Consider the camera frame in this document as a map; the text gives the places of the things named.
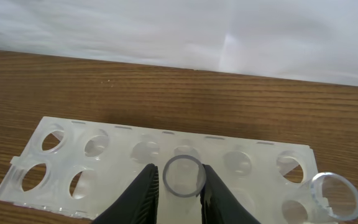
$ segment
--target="translucent plastic tray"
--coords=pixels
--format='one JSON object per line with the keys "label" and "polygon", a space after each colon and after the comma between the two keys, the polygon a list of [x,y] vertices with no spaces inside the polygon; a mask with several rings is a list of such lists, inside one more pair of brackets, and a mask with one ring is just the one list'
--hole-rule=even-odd
{"label": "translucent plastic tray", "polygon": [[[43,151],[52,133],[60,143]],[[0,185],[0,200],[76,218],[96,218],[122,194],[148,163],[160,174],[177,154],[191,154],[211,165],[238,201],[261,223],[287,223],[282,204],[301,184],[283,175],[298,164],[303,180],[318,173],[309,146],[183,133],[119,124],[44,117]],[[23,191],[25,174],[46,164],[41,183]],[[82,175],[73,195],[71,180]],[[179,198],[160,178],[157,223],[201,223],[200,197]]]}

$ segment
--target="white sheet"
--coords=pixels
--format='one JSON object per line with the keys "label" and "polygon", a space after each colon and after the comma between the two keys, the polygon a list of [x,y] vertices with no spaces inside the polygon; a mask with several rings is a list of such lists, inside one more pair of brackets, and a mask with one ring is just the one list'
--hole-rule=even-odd
{"label": "white sheet", "polygon": [[0,0],[0,49],[358,85],[358,0]]}

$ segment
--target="wood grain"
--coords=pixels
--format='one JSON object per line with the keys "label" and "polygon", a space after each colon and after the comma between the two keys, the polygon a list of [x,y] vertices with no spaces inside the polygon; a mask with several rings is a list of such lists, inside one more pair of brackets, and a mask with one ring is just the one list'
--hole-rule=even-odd
{"label": "wood grain", "polygon": [[[307,144],[358,188],[358,87],[0,51],[0,183],[43,116]],[[0,223],[89,221],[0,202]]]}

